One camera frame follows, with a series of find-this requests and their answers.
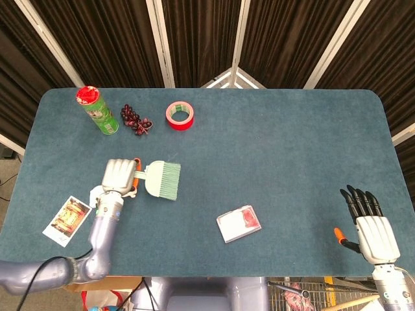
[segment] robotic arm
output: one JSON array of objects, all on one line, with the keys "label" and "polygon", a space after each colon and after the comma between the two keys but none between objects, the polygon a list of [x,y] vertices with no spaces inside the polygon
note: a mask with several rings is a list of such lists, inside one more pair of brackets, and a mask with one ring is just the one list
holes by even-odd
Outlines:
[{"label": "robotic arm", "polygon": [[[99,196],[97,215],[89,234],[92,252],[84,258],[65,258],[48,262],[36,276],[31,292],[59,288],[72,282],[98,281],[110,272],[110,251],[118,220],[123,208],[123,196],[134,197],[134,160],[109,160]],[[43,262],[14,263],[0,260],[0,285],[13,295],[21,295],[27,289],[33,275]]]},{"label": "robotic arm", "polygon": [[405,278],[395,268],[394,263],[401,253],[379,202],[368,191],[363,192],[349,185],[347,188],[350,193],[343,189],[340,192],[348,204],[359,243],[350,242],[339,228],[335,228],[338,242],[356,253],[361,253],[375,266],[372,275],[385,310],[415,310]]}]

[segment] plastic package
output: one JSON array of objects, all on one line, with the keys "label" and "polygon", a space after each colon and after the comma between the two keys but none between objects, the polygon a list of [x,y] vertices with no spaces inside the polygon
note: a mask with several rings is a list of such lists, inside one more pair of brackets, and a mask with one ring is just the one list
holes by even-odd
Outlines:
[{"label": "plastic package", "polygon": [[242,206],[216,219],[225,243],[261,230],[261,224],[251,205]]}]

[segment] robot finger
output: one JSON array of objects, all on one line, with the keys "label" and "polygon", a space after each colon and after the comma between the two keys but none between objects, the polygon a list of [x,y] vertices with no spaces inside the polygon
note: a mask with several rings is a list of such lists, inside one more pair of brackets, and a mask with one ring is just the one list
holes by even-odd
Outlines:
[{"label": "robot finger", "polygon": [[383,213],[381,210],[381,206],[379,202],[377,201],[377,198],[369,191],[366,191],[366,197],[372,202],[374,209],[375,209],[375,215],[382,217]]},{"label": "robot finger", "polygon": [[368,216],[369,212],[366,210],[365,206],[363,205],[362,199],[359,197],[357,191],[351,186],[347,185],[348,190],[351,193],[351,196],[356,201],[357,207],[361,212],[361,216]]},{"label": "robot finger", "polygon": [[359,209],[356,206],[355,200],[351,197],[351,195],[347,191],[343,189],[340,189],[340,193],[343,195],[344,199],[346,200],[346,203],[348,204],[349,212],[350,212],[351,218],[353,219],[353,223],[356,224],[356,218],[362,215],[360,214]]},{"label": "robot finger", "polygon": [[370,216],[375,216],[375,206],[369,201],[365,193],[361,189],[356,189],[357,194],[363,200],[363,205],[366,207],[366,210],[369,212]]}]

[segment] snack can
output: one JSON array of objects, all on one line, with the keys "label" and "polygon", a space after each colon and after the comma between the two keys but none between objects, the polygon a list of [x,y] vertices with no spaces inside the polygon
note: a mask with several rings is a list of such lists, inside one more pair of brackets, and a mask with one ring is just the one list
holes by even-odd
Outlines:
[{"label": "snack can", "polygon": [[118,130],[118,121],[96,87],[82,87],[77,93],[77,102],[85,109],[102,133],[111,135]]}]

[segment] grapes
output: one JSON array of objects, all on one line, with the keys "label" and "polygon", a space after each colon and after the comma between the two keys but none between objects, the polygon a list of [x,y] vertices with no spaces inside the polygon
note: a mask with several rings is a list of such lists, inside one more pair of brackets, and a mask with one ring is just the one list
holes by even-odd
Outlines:
[{"label": "grapes", "polygon": [[130,127],[136,135],[143,135],[144,133],[148,134],[148,130],[153,126],[153,123],[149,119],[144,118],[141,120],[140,115],[128,104],[124,105],[120,114],[124,125]]}]

